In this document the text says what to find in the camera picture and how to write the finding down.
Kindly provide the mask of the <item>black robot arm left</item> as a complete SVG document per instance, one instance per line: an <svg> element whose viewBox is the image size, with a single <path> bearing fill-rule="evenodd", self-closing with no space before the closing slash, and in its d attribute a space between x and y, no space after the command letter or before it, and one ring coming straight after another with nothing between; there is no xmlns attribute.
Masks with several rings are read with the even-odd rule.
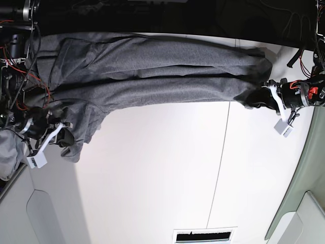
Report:
<svg viewBox="0 0 325 244"><path fill-rule="evenodd" d="M303 77L265 81L246 104L275 111L324 106L324 1L259 1L258 6L266 15L247 20L242 38L296 47L286 66L298 63Z"/></svg>

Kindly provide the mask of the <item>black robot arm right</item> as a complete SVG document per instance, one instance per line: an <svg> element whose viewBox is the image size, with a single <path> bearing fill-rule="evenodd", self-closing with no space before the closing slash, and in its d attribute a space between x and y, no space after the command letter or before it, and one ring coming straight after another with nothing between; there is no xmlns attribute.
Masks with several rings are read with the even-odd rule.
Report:
<svg viewBox="0 0 325 244"><path fill-rule="evenodd" d="M52 95L41 80L36 61L41 45L35 18L40 1L1 1L1 130L11 130L36 149L74 144L72 123L63 123L48 108Z"/></svg>

